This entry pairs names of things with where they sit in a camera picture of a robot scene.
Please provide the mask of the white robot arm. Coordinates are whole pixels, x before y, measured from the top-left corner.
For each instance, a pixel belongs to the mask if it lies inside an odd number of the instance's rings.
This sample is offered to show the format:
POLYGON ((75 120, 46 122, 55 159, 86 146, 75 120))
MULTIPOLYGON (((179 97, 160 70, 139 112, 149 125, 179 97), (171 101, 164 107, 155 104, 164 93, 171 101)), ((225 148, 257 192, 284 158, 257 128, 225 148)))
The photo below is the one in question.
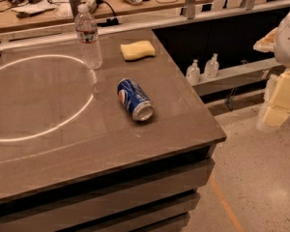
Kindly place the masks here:
POLYGON ((275 60, 286 68, 282 74, 270 76, 258 115, 260 131, 276 131, 290 116, 290 12, 277 28, 257 41, 253 49, 272 52, 275 60))

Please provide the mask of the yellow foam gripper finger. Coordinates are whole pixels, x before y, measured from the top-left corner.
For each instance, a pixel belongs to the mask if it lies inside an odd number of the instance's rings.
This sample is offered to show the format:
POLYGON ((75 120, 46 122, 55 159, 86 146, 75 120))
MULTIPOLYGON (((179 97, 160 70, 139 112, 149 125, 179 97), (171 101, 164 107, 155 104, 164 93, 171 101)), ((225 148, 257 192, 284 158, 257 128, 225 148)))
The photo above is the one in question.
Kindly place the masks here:
POLYGON ((275 38, 277 29, 270 31, 265 37, 257 41, 253 49, 260 52, 274 52, 275 51, 275 38))
POLYGON ((290 116, 290 70, 272 74, 267 82, 256 128, 263 132, 278 130, 290 116))

